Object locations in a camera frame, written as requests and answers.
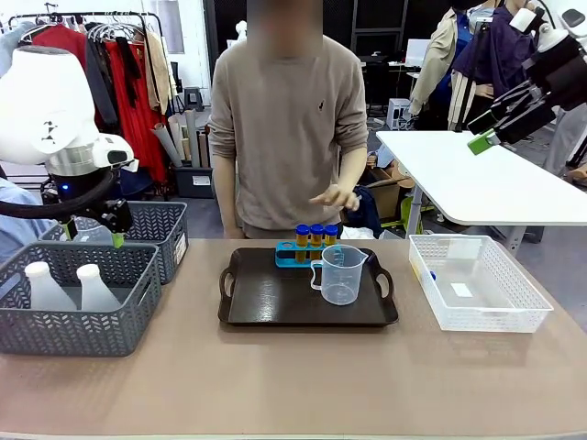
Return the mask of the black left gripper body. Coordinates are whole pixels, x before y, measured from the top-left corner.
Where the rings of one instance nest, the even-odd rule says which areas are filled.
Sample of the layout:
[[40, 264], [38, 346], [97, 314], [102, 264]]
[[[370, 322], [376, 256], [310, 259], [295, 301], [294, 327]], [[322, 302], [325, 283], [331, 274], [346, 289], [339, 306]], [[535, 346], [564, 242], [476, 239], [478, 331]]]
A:
[[51, 174], [41, 185], [42, 212], [49, 216], [81, 215], [107, 201], [116, 173], [110, 168], [80, 176]]

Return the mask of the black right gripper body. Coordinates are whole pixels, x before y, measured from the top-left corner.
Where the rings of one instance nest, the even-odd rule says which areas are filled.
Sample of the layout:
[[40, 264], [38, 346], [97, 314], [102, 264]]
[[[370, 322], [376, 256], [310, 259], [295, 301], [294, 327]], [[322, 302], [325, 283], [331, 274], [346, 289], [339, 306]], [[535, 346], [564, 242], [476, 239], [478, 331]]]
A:
[[566, 111], [586, 103], [586, 52], [567, 36], [545, 52], [535, 52], [526, 61], [526, 74], [542, 92], [549, 106]]

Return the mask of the person's left hand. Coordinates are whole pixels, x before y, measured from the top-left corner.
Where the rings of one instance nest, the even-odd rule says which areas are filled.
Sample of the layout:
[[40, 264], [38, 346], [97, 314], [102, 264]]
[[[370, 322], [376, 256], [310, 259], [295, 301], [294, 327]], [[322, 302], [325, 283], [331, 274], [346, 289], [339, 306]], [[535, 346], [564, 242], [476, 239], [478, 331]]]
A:
[[360, 198], [352, 188], [331, 184], [324, 192], [312, 198], [310, 203], [355, 212], [360, 207]]

